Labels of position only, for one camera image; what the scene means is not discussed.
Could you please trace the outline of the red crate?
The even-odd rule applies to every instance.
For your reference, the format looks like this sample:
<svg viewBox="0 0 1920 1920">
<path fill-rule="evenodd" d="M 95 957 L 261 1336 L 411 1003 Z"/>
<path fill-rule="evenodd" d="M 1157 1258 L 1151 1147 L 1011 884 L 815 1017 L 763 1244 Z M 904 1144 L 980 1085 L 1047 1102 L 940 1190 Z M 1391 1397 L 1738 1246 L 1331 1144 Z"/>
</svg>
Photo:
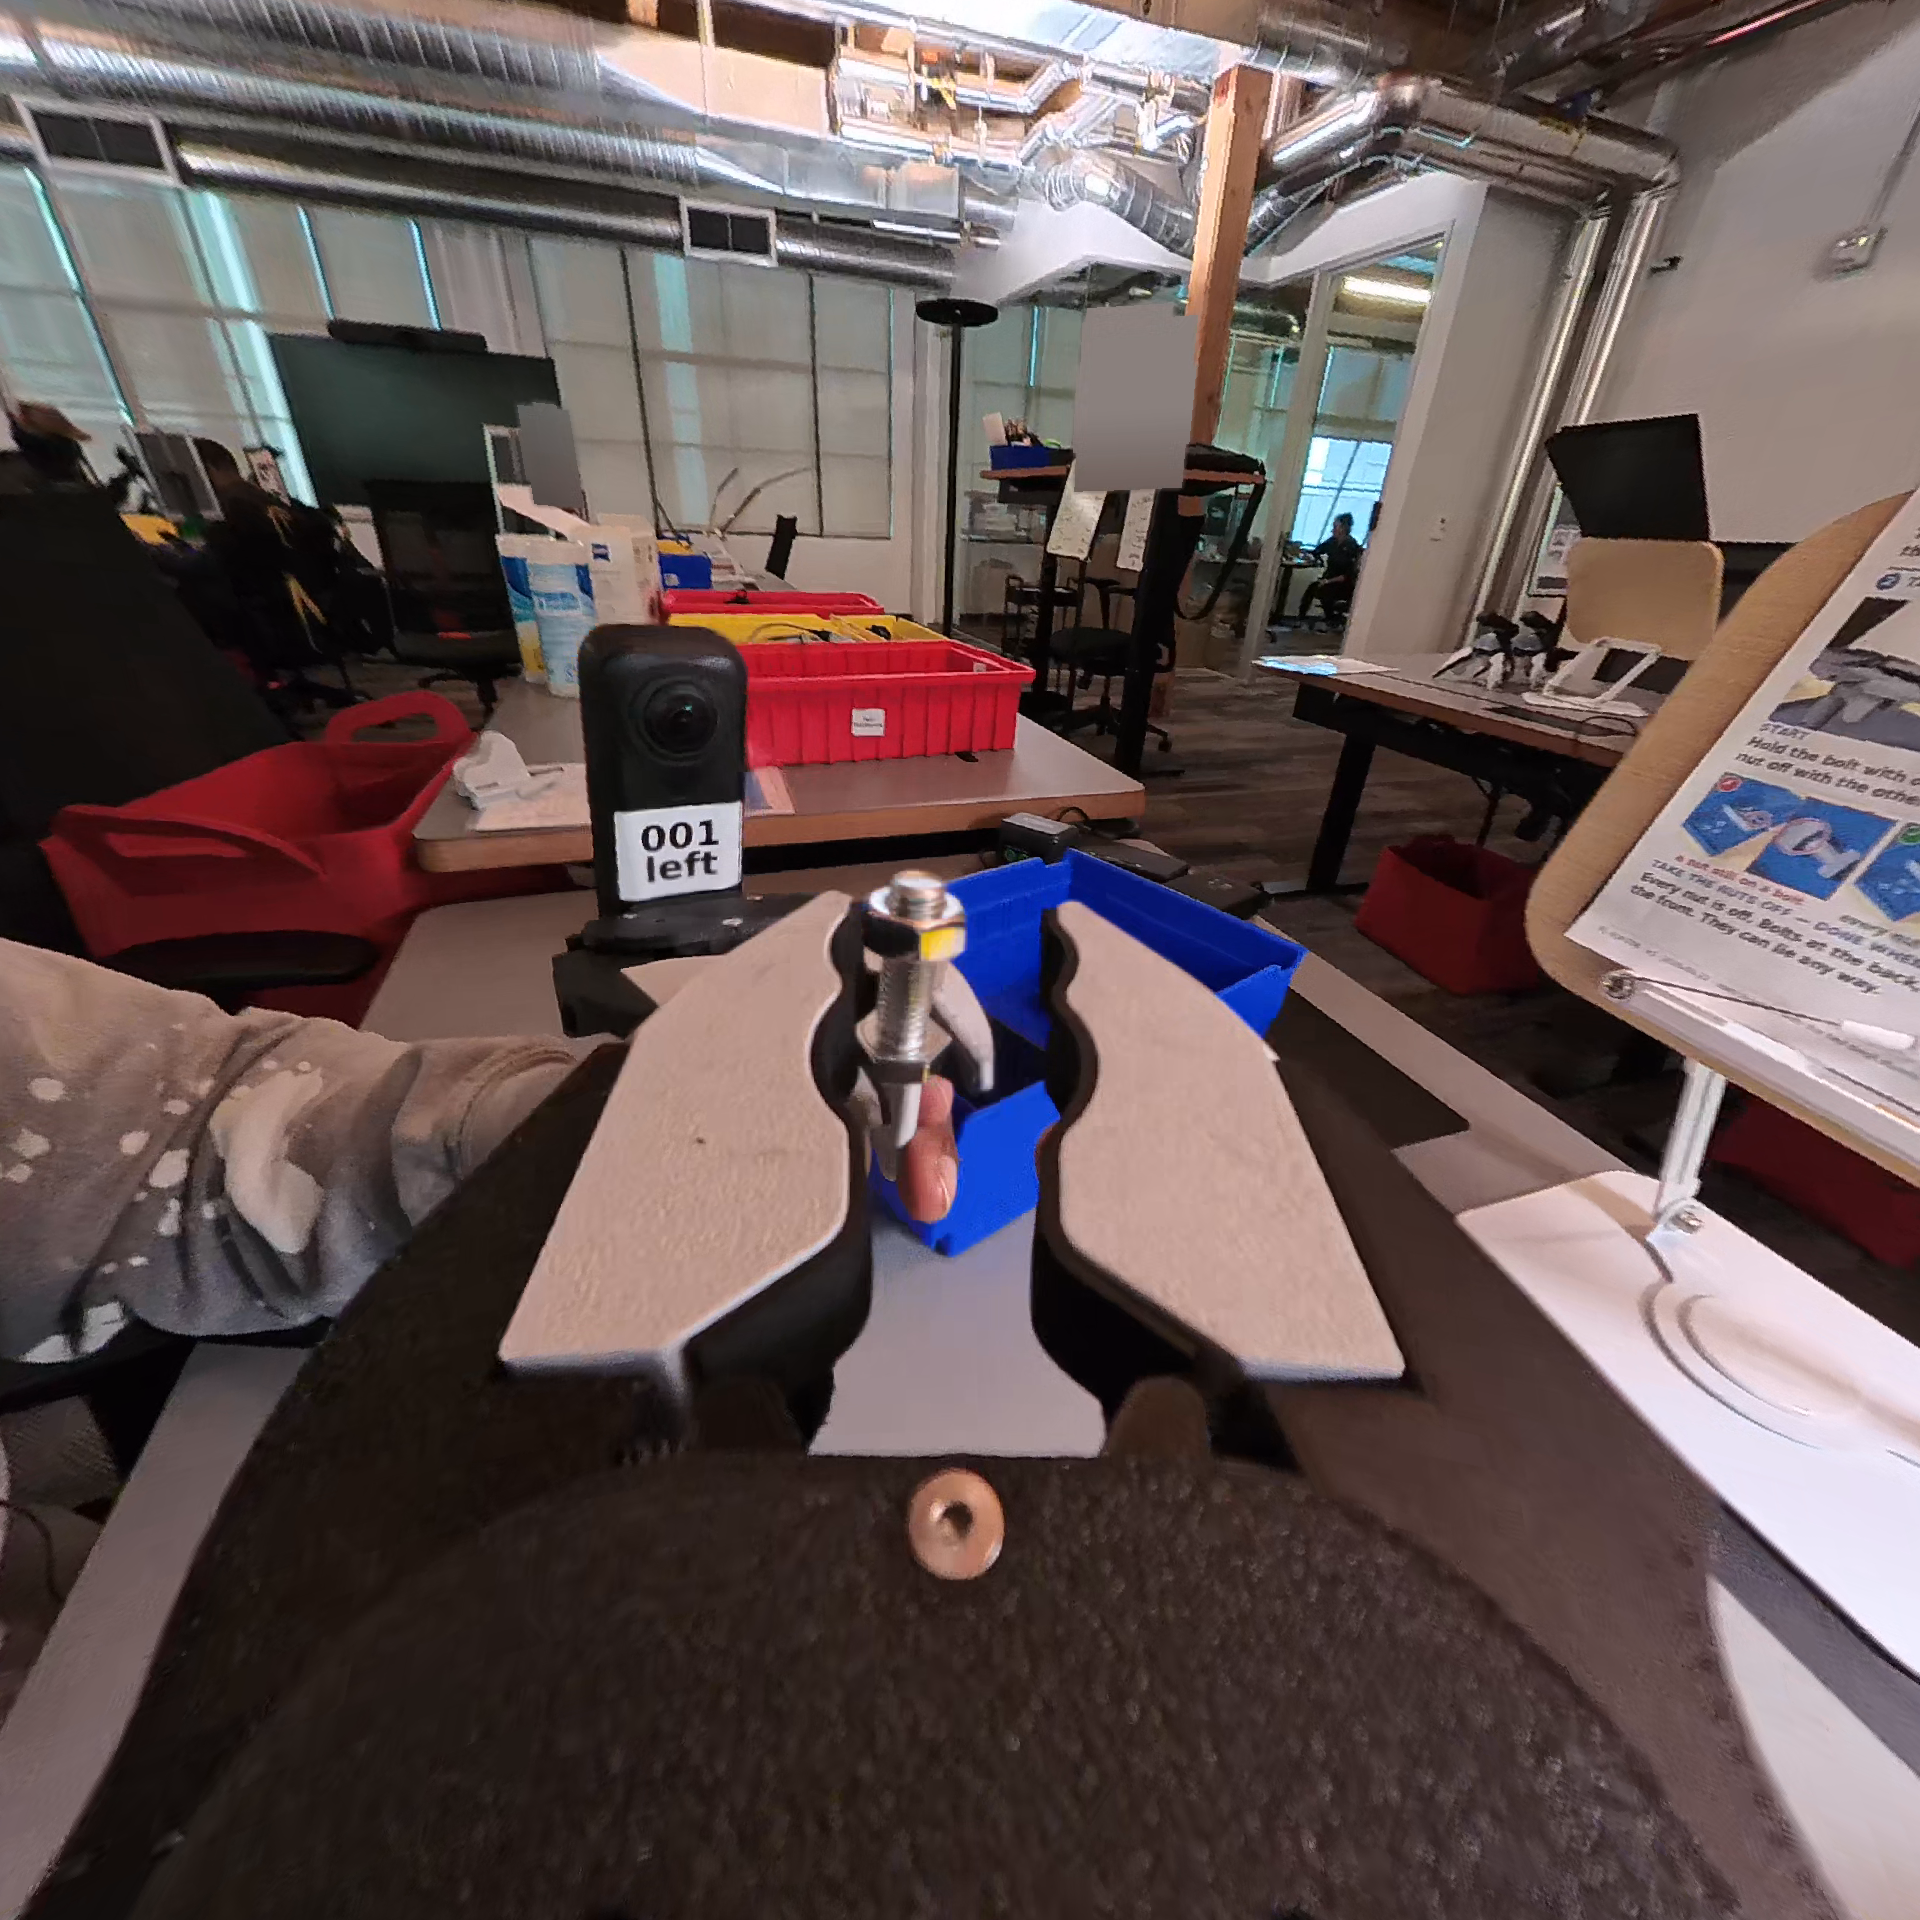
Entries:
<svg viewBox="0 0 1920 1920">
<path fill-rule="evenodd" d="M 1536 880 L 1503 851 L 1417 835 L 1378 856 L 1355 930 L 1453 995 L 1528 993 L 1545 984 L 1525 936 Z"/>
<path fill-rule="evenodd" d="M 1861 1255 L 1898 1269 L 1916 1267 L 1916 1187 L 1803 1119 L 1742 1097 L 1732 1118 L 1719 1119 L 1708 1157 Z"/>
</svg>

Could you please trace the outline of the black office chair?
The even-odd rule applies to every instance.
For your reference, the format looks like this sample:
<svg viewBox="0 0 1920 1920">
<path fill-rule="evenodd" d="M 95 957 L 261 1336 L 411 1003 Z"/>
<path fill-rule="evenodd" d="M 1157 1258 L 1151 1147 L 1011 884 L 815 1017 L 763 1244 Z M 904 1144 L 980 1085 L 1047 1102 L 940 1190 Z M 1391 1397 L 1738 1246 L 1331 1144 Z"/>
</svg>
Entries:
<svg viewBox="0 0 1920 1920">
<path fill-rule="evenodd" d="M 95 493 L 3 497 L 3 936 L 86 957 L 42 856 L 70 803 L 132 803 L 293 733 Z"/>
<path fill-rule="evenodd" d="M 1119 581 L 1116 575 L 1082 573 L 1075 587 L 1075 614 L 1047 648 L 1047 680 L 1065 673 L 1065 708 L 1056 712 L 1056 720 L 1044 726 L 1060 739 L 1078 733 L 1090 733 L 1098 739 L 1116 736 L 1116 682 L 1128 677 L 1132 643 L 1129 625 L 1116 625 L 1116 604 L 1129 611 L 1132 597 L 1137 587 L 1129 581 Z"/>
</svg>

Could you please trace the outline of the wooden post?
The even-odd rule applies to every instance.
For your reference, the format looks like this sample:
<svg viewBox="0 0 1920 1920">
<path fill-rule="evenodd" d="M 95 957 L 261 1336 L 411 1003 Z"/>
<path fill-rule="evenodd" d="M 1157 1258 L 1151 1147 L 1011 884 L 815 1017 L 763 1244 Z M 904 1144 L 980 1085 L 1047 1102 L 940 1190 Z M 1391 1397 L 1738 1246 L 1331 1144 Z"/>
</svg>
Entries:
<svg viewBox="0 0 1920 1920">
<path fill-rule="evenodd" d="M 1195 325 L 1193 443 L 1212 443 L 1220 421 L 1241 257 L 1272 100 L 1273 74 L 1250 61 L 1236 66 L 1212 84 L 1188 261 L 1188 320 Z"/>
</svg>

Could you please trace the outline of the black light panel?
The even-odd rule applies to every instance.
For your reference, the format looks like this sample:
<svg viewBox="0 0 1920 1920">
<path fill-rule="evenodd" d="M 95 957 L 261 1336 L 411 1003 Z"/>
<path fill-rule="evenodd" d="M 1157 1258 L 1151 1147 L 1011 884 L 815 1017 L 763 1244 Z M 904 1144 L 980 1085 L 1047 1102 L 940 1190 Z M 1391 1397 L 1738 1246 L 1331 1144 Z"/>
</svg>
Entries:
<svg viewBox="0 0 1920 1920">
<path fill-rule="evenodd" d="M 1547 439 L 1545 454 L 1583 538 L 1712 538 L 1695 412 L 1566 424 Z"/>
</svg>

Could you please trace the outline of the black standing desk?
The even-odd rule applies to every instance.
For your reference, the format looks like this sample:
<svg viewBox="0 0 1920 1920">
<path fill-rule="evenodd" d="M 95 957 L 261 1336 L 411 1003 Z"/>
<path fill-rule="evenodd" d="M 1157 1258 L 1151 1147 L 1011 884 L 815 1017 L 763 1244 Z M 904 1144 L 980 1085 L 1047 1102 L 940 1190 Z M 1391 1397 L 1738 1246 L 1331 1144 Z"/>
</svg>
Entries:
<svg viewBox="0 0 1920 1920">
<path fill-rule="evenodd" d="M 1174 700 L 1182 627 L 1212 629 L 1219 604 L 1250 559 L 1263 489 L 1267 470 L 1257 454 L 1220 443 L 1188 446 L 1188 474 L 1175 497 L 1169 531 L 1157 546 L 1162 556 L 1162 616 L 1157 635 L 1151 720 L 1143 726 L 1143 739 L 1154 744 L 1143 770 L 1154 778 L 1182 775 L 1182 765 L 1174 755 L 1174 736 L 1162 726 L 1162 712 Z"/>
</svg>

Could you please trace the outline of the wipes canister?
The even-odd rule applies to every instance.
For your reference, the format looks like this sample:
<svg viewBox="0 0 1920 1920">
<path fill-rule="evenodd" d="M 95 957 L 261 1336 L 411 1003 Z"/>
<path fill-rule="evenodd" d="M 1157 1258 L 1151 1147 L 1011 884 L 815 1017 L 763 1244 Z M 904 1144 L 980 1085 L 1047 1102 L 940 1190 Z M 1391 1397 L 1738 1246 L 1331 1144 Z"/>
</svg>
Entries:
<svg viewBox="0 0 1920 1920">
<path fill-rule="evenodd" d="M 495 556 L 524 680 L 574 703 L 583 697 L 583 648 L 595 627 L 587 546 L 559 535 L 495 535 Z"/>
</svg>

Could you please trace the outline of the black flat box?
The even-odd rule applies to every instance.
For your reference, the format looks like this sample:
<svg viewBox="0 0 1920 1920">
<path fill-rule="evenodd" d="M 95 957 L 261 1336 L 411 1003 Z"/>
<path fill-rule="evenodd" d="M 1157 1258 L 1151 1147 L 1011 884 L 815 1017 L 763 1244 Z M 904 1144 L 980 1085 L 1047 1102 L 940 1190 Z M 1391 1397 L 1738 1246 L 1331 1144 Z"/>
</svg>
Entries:
<svg viewBox="0 0 1920 1920">
<path fill-rule="evenodd" d="M 1207 906 L 1227 917 L 1250 922 L 1263 910 L 1263 895 L 1253 883 L 1241 883 L 1212 868 L 1169 856 L 1162 848 L 1137 844 L 1098 844 L 1084 846 L 1090 858 L 1100 858 L 1128 875 L 1151 880 L 1188 903 Z"/>
</svg>

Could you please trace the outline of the printed instruction sheet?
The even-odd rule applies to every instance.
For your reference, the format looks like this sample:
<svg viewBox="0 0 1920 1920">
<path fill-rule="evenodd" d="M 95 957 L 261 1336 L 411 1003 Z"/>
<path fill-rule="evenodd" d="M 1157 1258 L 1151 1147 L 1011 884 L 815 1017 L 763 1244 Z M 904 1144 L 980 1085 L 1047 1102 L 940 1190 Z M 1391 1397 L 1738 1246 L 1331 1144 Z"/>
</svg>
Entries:
<svg viewBox="0 0 1920 1920">
<path fill-rule="evenodd" d="M 1590 811 L 1572 917 L 1618 1014 L 1916 1160 L 1916 497 L 1745 590 Z"/>
</svg>

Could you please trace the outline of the blue plastic bin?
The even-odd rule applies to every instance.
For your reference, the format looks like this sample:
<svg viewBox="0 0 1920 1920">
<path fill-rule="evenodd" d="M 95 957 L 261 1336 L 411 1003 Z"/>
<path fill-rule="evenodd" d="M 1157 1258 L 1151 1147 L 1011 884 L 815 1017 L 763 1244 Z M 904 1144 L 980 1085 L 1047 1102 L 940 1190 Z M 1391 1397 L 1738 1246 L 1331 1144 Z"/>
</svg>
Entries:
<svg viewBox="0 0 1920 1920">
<path fill-rule="evenodd" d="M 940 1220 L 910 1220 L 897 1187 L 878 1166 L 870 1168 L 875 1213 L 903 1220 L 943 1258 L 967 1255 L 1038 1203 L 1034 1154 L 1058 1119 L 1044 1091 L 1051 1014 L 1041 995 L 1041 924 L 1047 910 L 1067 903 L 1090 908 L 1178 973 L 1195 978 L 1262 1035 L 1273 1029 L 1305 961 L 1305 946 L 1257 922 L 1238 922 L 1082 851 L 983 868 L 957 880 L 952 893 L 967 910 L 957 978 L 972 987 L 991 1019 L 997 1088 L 986 1097 L 955 1097 L 959 1166 L 955 1206 Z"/>
</svg>

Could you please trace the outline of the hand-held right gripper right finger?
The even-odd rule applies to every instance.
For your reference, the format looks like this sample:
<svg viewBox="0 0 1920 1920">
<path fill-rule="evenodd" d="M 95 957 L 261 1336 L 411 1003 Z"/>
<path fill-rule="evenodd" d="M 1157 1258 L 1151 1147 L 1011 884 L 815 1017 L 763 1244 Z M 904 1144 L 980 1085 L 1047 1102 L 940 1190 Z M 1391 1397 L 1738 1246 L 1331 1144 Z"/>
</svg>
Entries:
<svg viewBox="0 0 1920 1920">
<path fill-rule="evenodd" d="M 1286 1415 L 1412 1388 L 1273 1048 L 1084 903 L 1041 930 L 1051 1014 L 1034 1332 L 1104 1455 L 1285 1455 Z"/>
</svg>

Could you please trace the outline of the large dark screen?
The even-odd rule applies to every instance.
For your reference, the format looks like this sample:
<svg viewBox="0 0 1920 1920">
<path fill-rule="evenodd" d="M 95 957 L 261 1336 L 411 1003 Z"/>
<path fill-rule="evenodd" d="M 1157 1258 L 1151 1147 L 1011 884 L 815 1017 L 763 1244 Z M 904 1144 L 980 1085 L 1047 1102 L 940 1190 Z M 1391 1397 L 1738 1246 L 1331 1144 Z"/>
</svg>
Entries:
<svg viewBox="0 0 1920 1920">
<path fill-rule="evenodd" d="M 488 431 L 563 401 L 542 355 L 270 332 L 279 387 L 319 506 L 368 506 L 371 482 L 488 488 Z"/>
</svg>

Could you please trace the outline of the black desk device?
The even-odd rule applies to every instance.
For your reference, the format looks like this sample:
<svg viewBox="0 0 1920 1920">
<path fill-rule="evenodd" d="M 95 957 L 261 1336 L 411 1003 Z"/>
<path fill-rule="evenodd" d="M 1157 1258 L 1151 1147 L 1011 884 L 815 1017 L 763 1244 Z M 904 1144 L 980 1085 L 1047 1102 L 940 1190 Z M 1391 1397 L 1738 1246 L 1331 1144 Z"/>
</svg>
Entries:
<svg viewBox="0 0 1920 1920">
<path fill-rule="evenodd" d="M 1547 616 L 1541 611 L 1525 611 L 1521 616 L 1484 611 L 1477 614 L 1471 643 L 1453 650 L 1434 669 L 1434 680 L 1462 680 L 1484 692 L 1531 692 L 1547 685 L 1550 673 L 1561 665 L 1561 637 L 1565 616 Z"/>
</svg>

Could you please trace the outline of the yellow storage tray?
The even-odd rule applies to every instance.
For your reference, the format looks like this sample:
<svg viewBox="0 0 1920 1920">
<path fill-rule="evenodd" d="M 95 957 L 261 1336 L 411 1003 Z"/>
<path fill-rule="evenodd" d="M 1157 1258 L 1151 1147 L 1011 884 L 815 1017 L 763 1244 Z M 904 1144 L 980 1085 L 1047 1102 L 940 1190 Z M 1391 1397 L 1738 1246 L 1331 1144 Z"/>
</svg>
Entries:
<svg viewBox="0 0 1920 1920">
<path fill-rule="evenodd" d="M 770 643 L 919 643 L 940 639 L 936 629 L 896 616 L 886 611 L 782 611 L 782 606 L 718 606 L 718 611 L 676 611 L 669 627 L 709 629 L 734 648 L 770 648 Z"/>
</svg>

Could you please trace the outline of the wooden document stand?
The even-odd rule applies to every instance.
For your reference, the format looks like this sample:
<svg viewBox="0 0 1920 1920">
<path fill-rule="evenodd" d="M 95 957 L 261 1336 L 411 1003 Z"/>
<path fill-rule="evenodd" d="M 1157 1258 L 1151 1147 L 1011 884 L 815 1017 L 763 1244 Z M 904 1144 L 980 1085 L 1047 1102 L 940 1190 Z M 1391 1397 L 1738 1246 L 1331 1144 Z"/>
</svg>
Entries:
<svg viewBox="0 0 1920 1920">
<path fill-rule="evenodd" d="M 1658 1180 L 1461 1224 L 1916 1675 L 1916 1344 L 1698 1198 L 1723 1091 L 1916 1187 L 1916 493 L 1742 597 L 1531 888 L 1547 978 L 1681 1057 Z"/>
</svg>

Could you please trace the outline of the steel bolt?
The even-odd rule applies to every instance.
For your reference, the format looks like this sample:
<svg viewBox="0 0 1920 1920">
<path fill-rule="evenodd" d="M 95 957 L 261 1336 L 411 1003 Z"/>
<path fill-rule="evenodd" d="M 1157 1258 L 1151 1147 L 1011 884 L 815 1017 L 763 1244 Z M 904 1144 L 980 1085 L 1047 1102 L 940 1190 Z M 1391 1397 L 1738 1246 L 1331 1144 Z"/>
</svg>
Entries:
<svg viewBox="0 0 1920 1920">
<path fill-rule="evenodd" d="M 897 910 L 910 922 L 924 922 L 940 910 L 948 897 L 957 897 L 948 883 L 929 868 L 904 868 L 891 875 L 882 888 L 875 888 L 882 908 Z M 870 957 L 870 970 L 875 973 L 875 1006 L 859 1026 L 859 1041 L 870 1055 L 870 1066 L 878 1085 L 920 1085 L 930 1070 L 930 1003 L 934 993 L 948 984 L 948 970 L 957 962 L 891 962 L 882 968 Z"/>
</svg>

